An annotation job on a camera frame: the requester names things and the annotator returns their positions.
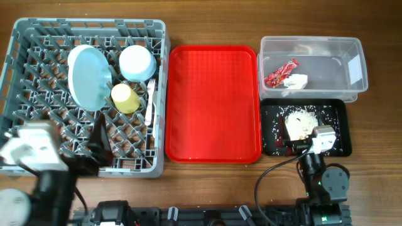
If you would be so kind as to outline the light blue small bowl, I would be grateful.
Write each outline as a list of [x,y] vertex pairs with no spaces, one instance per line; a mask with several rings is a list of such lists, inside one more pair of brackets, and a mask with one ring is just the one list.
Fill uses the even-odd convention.
[[156,72],[156,58],[144,46],[132,45],[121,52],[119,68],[126,80],[144,82]]

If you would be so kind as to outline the white plastic fork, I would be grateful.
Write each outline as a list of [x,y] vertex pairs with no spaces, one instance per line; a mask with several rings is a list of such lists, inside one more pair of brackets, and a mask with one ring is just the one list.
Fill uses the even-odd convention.
[[154,78],[150,79],[147,85],[147,93],[148,93],[148,103],[146,107],[146,114],[145,114],[145,125],[149,126],[151,124],[152,119],[152,100],[153,100],[153,93],[155,91],[155,83],[156,80]]

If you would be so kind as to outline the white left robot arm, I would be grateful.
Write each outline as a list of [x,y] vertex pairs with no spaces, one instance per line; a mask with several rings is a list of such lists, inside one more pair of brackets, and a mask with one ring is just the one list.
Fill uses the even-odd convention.
[[60,154],[62,136],[49,119],[27,122],[1,148],[6,164],[15,164],[36,176],[32,194],[15,188],[1,190],[1,225],[68,225],[72,201],[83,196],[76,187],[81,176],[97,176],[110,166],[113,156],[106,119],[94,122],[85,144],[88,156]]

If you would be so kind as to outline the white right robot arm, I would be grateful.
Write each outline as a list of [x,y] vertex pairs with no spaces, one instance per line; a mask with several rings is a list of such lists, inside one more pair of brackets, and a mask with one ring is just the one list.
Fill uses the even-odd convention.
[[352,224],[347,200],[349,170],[341,164],[326,164],[324,152],[332,149],[336,133],[332,126],[318,122],[302,140],[291,140],[283,117],[280,118],[283,145],[298,157],[297,172],[305,186],[306,198],[299,198],[292,207],[275,211],[282,216],[282,225],[342,225]]

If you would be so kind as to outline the yellow plastic cup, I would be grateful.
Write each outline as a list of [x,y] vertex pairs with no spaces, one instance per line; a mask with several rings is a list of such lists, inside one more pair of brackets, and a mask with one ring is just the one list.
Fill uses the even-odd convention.
[[141,105],[137,93],[125,83],[115,85],[111,90],[111,98],[119,112],[131,114]]

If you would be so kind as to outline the light blue plate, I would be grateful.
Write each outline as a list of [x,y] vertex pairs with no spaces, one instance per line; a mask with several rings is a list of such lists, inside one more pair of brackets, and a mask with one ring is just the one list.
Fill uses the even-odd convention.
[[109,63],[104,54],[90,45],[79,45],[68,55],[68,87],[75,103],[88,111],[97,111],[111,94]]

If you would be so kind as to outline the white paper napkin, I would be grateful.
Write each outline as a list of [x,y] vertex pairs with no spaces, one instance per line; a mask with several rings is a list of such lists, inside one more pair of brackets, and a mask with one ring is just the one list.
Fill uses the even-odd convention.
[[286,87],[287,91],[282,91],[282,96],[286,97],[293,93],[293,90],[304,89],[308,83],[308,75],[304,74],[292,74],[288,78],[282,81],[282,84]]

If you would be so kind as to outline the rice and food scraps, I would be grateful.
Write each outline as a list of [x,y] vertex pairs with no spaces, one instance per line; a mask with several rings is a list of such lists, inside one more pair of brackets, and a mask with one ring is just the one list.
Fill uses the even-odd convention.
[[269,156],[284,156],[276,147],[279,138],[280,117],[283,116],[290,140],[302,140],[311,135],[313,128],[330,125],[336,133],[336,140],[327,156],[343,152],[340,140],[340,126],[337,110],[330,105],[264,105],[261,108],[261,132],[263,153]]

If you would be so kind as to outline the red plastic snack wrapper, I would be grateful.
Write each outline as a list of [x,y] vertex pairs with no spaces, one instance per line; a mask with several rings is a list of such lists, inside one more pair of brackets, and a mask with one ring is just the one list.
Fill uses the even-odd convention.
[[282,67],[277,69],[275,72],[271,73],[268,77],[264,79],[264,82],[269,87],[275,88],[284,81],[284,79],[290,76],[293,69],[299,66],[299,63],[292,58],[290,61],[286,62]]

